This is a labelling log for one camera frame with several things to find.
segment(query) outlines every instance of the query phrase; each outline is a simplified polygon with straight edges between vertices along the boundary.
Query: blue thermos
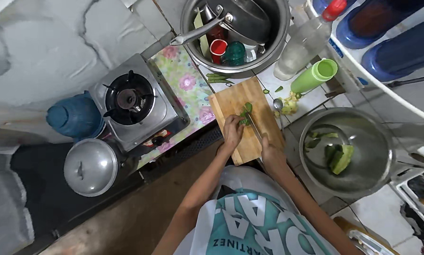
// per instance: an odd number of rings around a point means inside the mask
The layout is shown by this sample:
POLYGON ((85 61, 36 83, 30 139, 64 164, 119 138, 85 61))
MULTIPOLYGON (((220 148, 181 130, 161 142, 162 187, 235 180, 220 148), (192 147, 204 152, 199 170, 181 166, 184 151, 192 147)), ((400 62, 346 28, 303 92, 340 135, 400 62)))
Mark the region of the blue thermos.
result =
POLYGON ((338 23, 336 37, 347 48, 363 49, 424 7, 424 0, 366 0, 338 23))
POLYGON ((369 49, 362 66, 381 82, 407 76, 424 67, 424 22, 369 49))
POLYGON ((74 142, 97 137, 105 126, 89 91, 55 103, 47 111, 46 122, 61 135, 72 137, 74 142))

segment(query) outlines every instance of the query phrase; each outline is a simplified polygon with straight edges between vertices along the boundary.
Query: burner grate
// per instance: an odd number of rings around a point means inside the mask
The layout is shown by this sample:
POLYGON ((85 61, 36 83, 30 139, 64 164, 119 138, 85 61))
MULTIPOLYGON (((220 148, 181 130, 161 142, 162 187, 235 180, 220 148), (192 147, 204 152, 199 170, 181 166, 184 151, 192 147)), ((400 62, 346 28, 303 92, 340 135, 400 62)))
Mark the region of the burner grate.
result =
POLYGON ((149 81, 130 70, 116 78, 107 87, 105 106, 115 122, 122 125, 134 125, 141 122, 150 112, 154 94, 149 81))

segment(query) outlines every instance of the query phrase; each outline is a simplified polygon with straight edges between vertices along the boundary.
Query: lid handle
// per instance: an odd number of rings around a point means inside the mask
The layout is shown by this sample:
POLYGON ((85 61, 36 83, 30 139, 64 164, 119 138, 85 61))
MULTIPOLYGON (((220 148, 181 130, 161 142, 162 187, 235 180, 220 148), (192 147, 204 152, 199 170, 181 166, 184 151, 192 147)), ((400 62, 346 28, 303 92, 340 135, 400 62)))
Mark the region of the lid handle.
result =
POLYGON ((81 178, 81 180, 83 180, 84 179, 84 176, 83 176, 83 162, 79 162, 79 166, 78 166, 78 169, 76 170, 76 174, 78 175, 78 177, 80 177, 81 178))

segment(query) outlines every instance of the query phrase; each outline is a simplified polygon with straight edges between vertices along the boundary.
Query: aluminum pot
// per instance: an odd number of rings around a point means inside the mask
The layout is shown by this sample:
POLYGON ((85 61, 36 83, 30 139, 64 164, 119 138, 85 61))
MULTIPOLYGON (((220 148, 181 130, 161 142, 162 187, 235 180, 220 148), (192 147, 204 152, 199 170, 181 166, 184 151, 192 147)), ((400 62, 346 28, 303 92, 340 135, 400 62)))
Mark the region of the aluminum pot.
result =
POLYGON ((112 140, 95 138, 76 143, 64 162, 64 178, 82 196, 98 196, 124 180, 134 167, 112 140))
POLYGON ((327 192, 344 198, 360 198, 378 191, 388 183, 396 160, 392 138, 385 127, 369 114, 348 107, 322 110, 308 116, 300 137, 300 160, 315 183, 327 192), (322 138, 313 149, 305 149, 309 133, 338 134, 322 138), (354 153, 350 164, 339 175, 326 167, 324 148, 330 144, 350 144, 354 153))
MULTIPOLYGON (((209 70, 221 73, 238 73, 251 70, 269 61, 274 55, 280 54, 284 47, 288 28, 291 19, 287 0, 254 0, 269 16, 272 27, 270 29, 269 41, 265 44, 266 52, 259 58, 241 66, 222 66, 204 58, 201 52, 199 41, 185 44, 185 49, 192 59, 209 70)), ((196 8, 202 8, 206 0, 188 0, 182 10, 181 34, 195 29, 193 20, 197 13, 196 8)))

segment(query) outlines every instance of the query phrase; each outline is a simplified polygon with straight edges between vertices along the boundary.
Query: red cup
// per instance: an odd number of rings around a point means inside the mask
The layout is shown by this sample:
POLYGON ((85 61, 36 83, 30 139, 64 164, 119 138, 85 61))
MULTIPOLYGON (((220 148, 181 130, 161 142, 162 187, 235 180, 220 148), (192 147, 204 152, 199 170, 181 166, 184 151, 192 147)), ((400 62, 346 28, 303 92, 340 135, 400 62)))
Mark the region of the red cup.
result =
POLYGON ((220 57, 226 52, 226 47, 228 47, 228 43, 225 40, 215 39, 210 44, 210 53, 212 53, 212 61, 215 64, 220 64, 220 57))

